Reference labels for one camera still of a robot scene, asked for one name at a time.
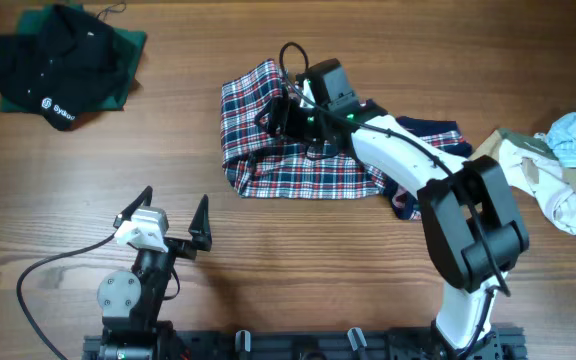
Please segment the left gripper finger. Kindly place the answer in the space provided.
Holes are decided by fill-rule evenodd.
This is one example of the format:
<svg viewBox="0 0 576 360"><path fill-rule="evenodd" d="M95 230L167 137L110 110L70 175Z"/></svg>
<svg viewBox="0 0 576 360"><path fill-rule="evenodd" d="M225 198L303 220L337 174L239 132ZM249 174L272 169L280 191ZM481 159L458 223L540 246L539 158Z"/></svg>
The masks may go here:
<svg viewBox="0 0 576 360"><path fill-rule="evenodd" d="M153 188L146 186L144 190L127 207L118 213L113 222L114 228L119 228L124 221L129 221L140 206L150 206L152 202Z"/></svg>
<svg viewBox="0 0 576 360"><path fill-rule="evenodd" d="M210 252L212 248L212 233L209 222L209 197L204 194L199 202L188 232L192 243L200 251Z"/></svg>

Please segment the plaid navy red shirt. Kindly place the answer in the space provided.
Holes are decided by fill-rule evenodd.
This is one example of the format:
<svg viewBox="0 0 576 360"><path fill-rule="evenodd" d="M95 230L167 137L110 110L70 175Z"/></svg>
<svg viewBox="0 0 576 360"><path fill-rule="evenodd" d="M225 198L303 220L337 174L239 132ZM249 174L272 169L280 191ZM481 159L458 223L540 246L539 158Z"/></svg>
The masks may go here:
<svg viewBox="0 0 576 360"><path fill-rule="evenodd" d="M357 163L330 144L317 149L269 135L264 108L282 91L272 58L222 85L222 168L240 197L352 200L383 195L397 218L421 218L414 196L377 168Z"/></svg>

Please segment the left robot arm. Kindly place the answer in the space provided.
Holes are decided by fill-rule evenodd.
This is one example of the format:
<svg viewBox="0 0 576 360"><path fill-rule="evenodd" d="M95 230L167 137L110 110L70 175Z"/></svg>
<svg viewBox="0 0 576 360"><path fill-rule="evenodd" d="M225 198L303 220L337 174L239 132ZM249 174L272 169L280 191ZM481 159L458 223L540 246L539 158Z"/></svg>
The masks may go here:
<svg viewBox="0 0 576 360"><path fill-rule="evenodd" d="M188 239L167 235L166 212L151 205L148 186L117 214L113 238L137 251L128 270L106 276L97 290L103 332L84 339L84 359L190 359L170 321L158 319L161 306L173 297L166 293L170 280L177 280L175 262L195 260L199 251L209 252L212 234L209 197L203 196L189 225Z"/></svg>

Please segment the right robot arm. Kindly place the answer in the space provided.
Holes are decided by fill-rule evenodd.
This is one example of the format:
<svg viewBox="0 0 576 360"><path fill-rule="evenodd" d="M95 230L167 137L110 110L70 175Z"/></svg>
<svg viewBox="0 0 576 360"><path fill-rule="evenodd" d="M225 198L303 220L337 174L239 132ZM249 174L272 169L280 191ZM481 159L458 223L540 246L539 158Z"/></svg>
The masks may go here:
<svg viewBox="0 0 576 360"><path fill-rule="evenodd" d="M438 350L465 359L491 337L498 295L529 236L499 163L469 161L414 135L371 100L362 102L336 59L287 82L260 114L265 130L301 142L330 142L417 199L426 246L444 280L433 323Z"/></svg>

